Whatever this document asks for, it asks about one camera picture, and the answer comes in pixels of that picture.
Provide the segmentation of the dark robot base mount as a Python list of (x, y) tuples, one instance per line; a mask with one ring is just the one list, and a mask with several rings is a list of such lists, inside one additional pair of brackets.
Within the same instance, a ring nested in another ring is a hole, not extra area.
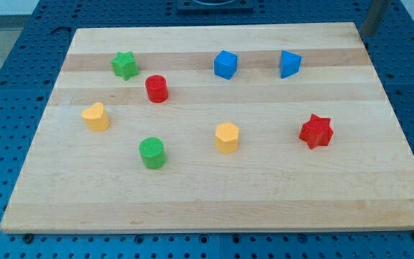
[(253, 0), (177, 0), (178, 12), (252, 11)]

